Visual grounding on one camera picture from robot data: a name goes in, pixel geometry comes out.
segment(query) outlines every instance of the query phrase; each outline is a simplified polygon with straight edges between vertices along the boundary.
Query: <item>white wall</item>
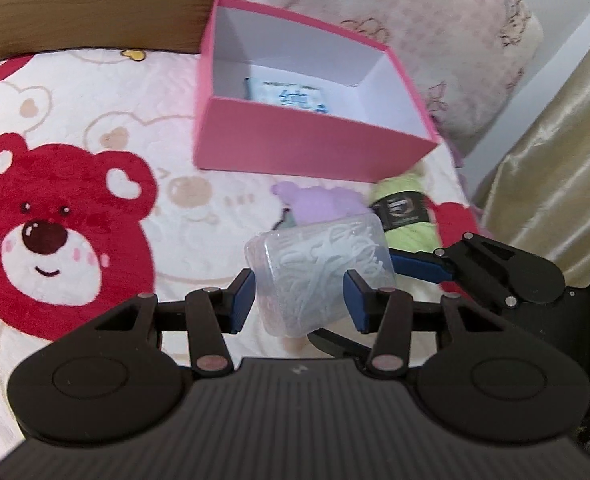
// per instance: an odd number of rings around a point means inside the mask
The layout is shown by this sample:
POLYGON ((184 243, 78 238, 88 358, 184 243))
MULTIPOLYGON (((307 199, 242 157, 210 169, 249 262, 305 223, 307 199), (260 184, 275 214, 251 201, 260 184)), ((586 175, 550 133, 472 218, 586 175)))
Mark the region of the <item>white wall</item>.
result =
POLYGON ((523 136, 590 49, 590 0, 524 1, 542 23, 544 42, 507 107, 465 159, 469 193, 523 136))

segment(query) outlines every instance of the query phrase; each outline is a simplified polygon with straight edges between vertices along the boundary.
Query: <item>purple object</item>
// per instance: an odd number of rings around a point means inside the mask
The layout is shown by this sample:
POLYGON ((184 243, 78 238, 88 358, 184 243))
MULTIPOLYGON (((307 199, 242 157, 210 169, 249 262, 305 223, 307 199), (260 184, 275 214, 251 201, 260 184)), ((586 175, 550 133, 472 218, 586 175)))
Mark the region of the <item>purple object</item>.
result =
POLYGON ((272 186, 271 191, 288 206, 298 226, 372 213, 363 204, 360 193, 344 187, 300 188, 294 182, 280 182, 272 186))

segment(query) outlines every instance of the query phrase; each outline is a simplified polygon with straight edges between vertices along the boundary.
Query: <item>open box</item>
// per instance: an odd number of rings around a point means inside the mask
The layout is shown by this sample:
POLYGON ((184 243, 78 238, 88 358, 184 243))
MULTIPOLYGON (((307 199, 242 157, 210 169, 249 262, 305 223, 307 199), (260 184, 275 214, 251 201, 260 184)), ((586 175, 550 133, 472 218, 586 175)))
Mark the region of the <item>open box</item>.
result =
POLYGON ((246 0, 215 0, 201 42, 194 163, 377 182, 439 142, 392 51, 359 34, 246 0), (245 79, 323 90, 328 114, 246 99, 245 79))

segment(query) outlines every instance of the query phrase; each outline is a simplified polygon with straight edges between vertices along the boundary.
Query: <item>bear mouth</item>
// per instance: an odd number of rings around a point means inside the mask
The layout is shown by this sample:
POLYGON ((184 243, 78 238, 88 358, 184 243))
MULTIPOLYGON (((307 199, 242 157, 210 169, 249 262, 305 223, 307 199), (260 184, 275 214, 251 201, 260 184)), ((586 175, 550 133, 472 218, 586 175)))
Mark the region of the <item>bear mouth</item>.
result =
POLYGON ((53 276, 57 276, 60 273, 59 269, 53 270, 53 272, 46 272, 45 270, 41 270, 40 267, 35 267, 35 270, 47 278, 52 278, 53 276))

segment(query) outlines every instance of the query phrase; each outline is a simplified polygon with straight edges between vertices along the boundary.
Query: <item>gold curtain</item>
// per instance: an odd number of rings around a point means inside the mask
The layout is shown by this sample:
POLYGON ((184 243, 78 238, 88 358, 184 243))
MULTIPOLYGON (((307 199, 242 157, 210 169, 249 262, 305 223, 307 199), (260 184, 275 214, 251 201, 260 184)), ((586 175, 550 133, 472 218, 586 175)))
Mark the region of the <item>gold curtain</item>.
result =
POLYGON ((590 51, 483 188, 494 238, 590 282, 590 51))

